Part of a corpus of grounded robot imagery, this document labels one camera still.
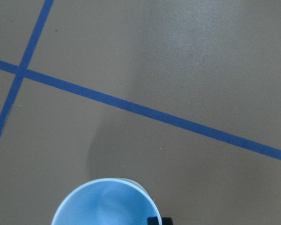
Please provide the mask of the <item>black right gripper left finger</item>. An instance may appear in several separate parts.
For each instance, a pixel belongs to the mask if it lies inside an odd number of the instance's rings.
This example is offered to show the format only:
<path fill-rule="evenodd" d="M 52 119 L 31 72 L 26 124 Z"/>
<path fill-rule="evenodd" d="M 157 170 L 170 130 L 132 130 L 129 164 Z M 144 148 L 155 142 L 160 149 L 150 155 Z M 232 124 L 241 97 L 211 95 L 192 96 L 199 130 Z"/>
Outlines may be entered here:
<path fill-rule="evenodd" d="M 149 217 L 147 219 L 147 225 L 158 225 L 158 218 L 157 217 Z"/>

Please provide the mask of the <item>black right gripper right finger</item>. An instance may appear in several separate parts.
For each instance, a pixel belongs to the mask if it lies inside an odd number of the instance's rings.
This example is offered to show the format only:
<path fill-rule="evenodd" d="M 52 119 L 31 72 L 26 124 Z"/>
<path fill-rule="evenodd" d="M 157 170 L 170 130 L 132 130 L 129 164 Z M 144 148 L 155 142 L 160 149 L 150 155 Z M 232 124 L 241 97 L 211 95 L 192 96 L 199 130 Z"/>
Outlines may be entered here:
<path fill-rule="evenodd" d="M 162 225 L 172 225 L 172 218 L 170 218 L 170 217 L 163 217 L 162 218 Z"/>

